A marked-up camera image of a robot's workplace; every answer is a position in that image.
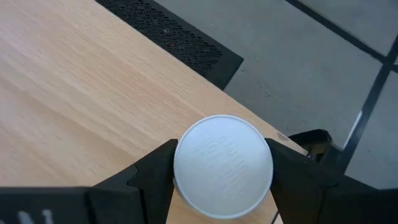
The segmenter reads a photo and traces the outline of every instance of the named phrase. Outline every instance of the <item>black plastic part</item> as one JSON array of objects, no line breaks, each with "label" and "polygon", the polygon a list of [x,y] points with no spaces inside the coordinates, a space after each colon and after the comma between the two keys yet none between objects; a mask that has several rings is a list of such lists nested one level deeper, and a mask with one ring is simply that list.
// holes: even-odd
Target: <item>black plastic part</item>
[{"label": "black plastic part", "polygon": [[243,61],[155,1],[97,2],[222,90]]},{"label": "black plastic part", "polygon": [[285,224],[398,223],[398,190],[377,190],[266,139],[271,192]]},{"label": "black plastic part", "polygon": [[94,187],[0,187],[0,223],[164,224],[176,147],[171,139]]},{"label": "black plastic part", "polygon": [[140,190],[127,185],[138,173],[135,165],[90,189],[91,213],[96,224],[146,224]]},{"label": "black plastic part", "polygon": [[0,223],[89,224],[86,187],[0,188]]},{"label": "black plastic part", "polygon": [[174,191],[173,161],[177,143],[171,139],[136,162],[139,172],[128,181],[141,191],[147,224],[166,223]]},{"label": "black plastic part", "polygon": [[319,162],[323,166],[341,170],[336,168],[336,160],[342,153],[342,149],[333,143],[328,131],[316,129],[294,134],[289,136],[289,138],[308,151],[307,157]]},{"label": "black plastic part", "polygon": [[135,164],[90,191],[96,221],[164,224],[173,196],[173,159],[178,141],[171,139]]}]

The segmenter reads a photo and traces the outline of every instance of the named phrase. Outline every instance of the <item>wood grain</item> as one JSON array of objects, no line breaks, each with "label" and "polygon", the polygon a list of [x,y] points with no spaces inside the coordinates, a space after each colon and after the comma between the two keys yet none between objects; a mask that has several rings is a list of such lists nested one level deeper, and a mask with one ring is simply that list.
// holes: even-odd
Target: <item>wood grain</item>
[{"label": "wood grain", "polygon": [[[197,120],[246,119],[302,152],[221,90],[91,0],[3,0],[0,184],[95,185]],[[225,223],[269,223],[272,195]],[[219,223],[175,194],[168,223]]]}]

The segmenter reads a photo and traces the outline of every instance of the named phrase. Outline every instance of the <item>black perforated mat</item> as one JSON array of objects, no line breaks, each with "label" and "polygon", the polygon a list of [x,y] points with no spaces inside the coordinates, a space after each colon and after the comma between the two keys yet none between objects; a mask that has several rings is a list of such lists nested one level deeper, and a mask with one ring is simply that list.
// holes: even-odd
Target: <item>black perforated mat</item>
[{"label": "black perforated mat", "polygon": [[243,58],[151,0],[97,0],[220,89]]}]

